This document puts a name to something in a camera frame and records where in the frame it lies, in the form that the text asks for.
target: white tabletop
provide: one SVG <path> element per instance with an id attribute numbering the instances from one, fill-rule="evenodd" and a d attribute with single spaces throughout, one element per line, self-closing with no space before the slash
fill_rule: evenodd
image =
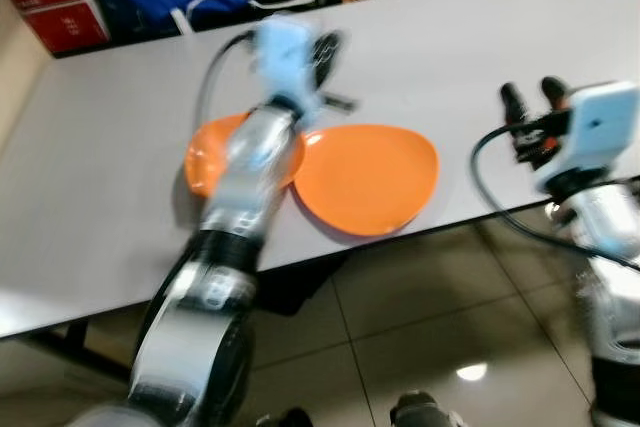
<path id="1" fill-rule="evenodd" d="M 639 77 L 640 0 L 372 0 L 303 17 L 350 39 L 327 89 L 361 101 L 319 127 L 381 123 L 429 138 L 441 159 L 432 201 L 396 235 L 485 215 L 467 170 L 501 124 L 497 90 Z M 237 26 L 52 62 L 0 160 L 0 337 L 149 299 L 190 233 L 179 173 L 205 67 Z M 246 53 L 219 79 L 214 113 L 260 99 Z M 616 173 L 640 173 L 636 143 Z M 507 207 L 540 200 L 507 139 L 482 162 Z M 337 234 L 288 194 L 260 268 L 379 239 Z"/>

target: wall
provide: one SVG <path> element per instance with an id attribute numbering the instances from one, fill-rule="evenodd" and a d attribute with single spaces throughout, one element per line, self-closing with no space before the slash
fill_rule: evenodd
<path id="1" fill-rule="evenodd" d="M 51 57 L 9 0 L 0 0 L 0 154 Z"/>

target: cable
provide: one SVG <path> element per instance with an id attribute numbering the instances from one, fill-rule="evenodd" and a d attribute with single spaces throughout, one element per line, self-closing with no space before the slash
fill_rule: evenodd
<path id="1" fill-rule="evenodd" d="M 580 254 L 586 257 L 602 257 L 603 259 L 616 262 L 620 265 L 629 267 L 633 270 L 640 272 L 640 267 L 638 265 L 628 261 L 627 259 L 619 257 L 617 255 L 609 254 L 598 248 L 582 247 L 576 244 L 572 244 L 571 242 L 566 242 L 556 237 L 552 237 L 550 235 L 546 235 L 541 232 L 536 232 L 535 230 L 532 230 L 530 227 L 528 227 L 527 225 L 517 220 L 509 212 L 507 212 L 502 206 L 500 206 L 500 204 L 496 201 L 496 199 L 493 197 L 491 192 L 489 192 L 489 189 L 487 189 L 486 185 L 484 184 L 484 181 L 482 180 L 482 177 L 480 176 L 480 170 L 478 167 L 478 157 L 479 157 L 480 151 L 489 142 L 491 142 L 493 139 L 495 139 L 496 137 L 499 137 L 502 134 L 505 134 L 507 132 L 513 132 L 515 130 L 521 130 L 523 128 L 535 128 L 539 126 L 538 124 L 539 122 L 530 122 L 530 123 L 505 125 L 503 127 L 500 127 L 499 129 L 489 132 L 482 139 L 480 139 L 478 143 L 473 147 L 473 151 L 471 152 L 471 158 L 469 160 L 471 177 L 473 178 L 473 181 L 476 187 L 480 191 L 480 194 L 482 194 L 482 197 L 484 198 L 485 202 L 489 204 L 489 206 L 493 210 L 495 210 L 496 213 L 500 216 L 500 218 L 502 218 L 502 220 L 504 220 L 509 226 L 511 226 L 513 229 L 517 230 L 518 232 L 520 232 L 521 234 L 527 237 L 535 239 L 539 242 L 552 245 L 553 247 L 559 247 L 566 251 L 573 252 L 574 254 Z"/>
<path id="2" fill-rule="evenodd" d="M 211 105 L 211 95 L 213 93 L 213 86 L 215 84 L 215 79 L 218 73 L 218 67 L 220 66 L 224 56 L 237 44 L 243 42 L 245 40 L 249 40 L 253 38 L 253 31 L 247 30 L 242 32 L 241 34 L 236 35 L 232 39 L 230 39 L 226 44 L 224 44 L 216 55 L 214 55 L 211 62 L 209 62 L 209 66 L 207 67 L 207 71 L 202 78 L 202 83 L 200 84 L 200 90 L 198 91 L 198 99 L 196 101 L 196 115 L 194 122 L 193 132 L 196 133 L 198 129 L 207 121 L 207 109 Z"/>

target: orange bowl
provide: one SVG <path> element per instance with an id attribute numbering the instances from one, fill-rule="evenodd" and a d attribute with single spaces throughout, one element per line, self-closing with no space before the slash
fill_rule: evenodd
<path id="1" fill-rule="evenodd" d="M 191 192 L 203 197 L 213 193 L 218 179 L 227 168 L 227 142 L 248 116 L 247 113 L 223 117 L 198 129 L 189 143 L 184 159 L 184 173 Z M 305 156 L 305 146 L 304 139 L 298 136 L 283 185 L 291 183 L 300 169 Z"/>

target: table leg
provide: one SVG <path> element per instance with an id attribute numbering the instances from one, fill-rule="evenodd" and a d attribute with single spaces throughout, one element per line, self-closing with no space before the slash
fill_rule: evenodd
<path id="1" fill-rule="evenodd" d="M 338 252 L 258 272 L 257 307 L 280 315 L 295 315 L 349 255 L 349 252 Z"/>
<path id="2" fill-rule="evenodd" d="M 64 337 L 53 332 L 38 332 L 31 334 L 27 341 L 72 363 L 128 383 L 131 376 L 129 367 L 84 346 L 88 327 L 88 319 L 79 320 L 69 325 Z"/>

